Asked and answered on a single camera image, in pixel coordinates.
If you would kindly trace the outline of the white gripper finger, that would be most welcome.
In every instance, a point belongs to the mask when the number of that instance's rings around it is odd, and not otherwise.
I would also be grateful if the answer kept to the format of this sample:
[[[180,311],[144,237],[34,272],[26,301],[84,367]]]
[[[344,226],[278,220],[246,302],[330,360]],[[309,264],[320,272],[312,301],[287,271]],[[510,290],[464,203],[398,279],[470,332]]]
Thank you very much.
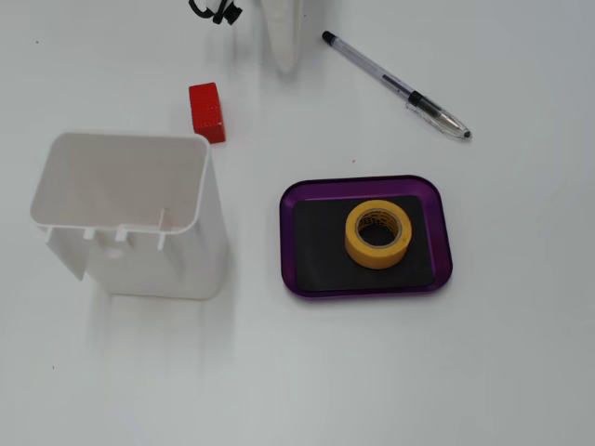
[[[290,73],[298,63],[302,0],[262,0],[271,53],[278,69]]]

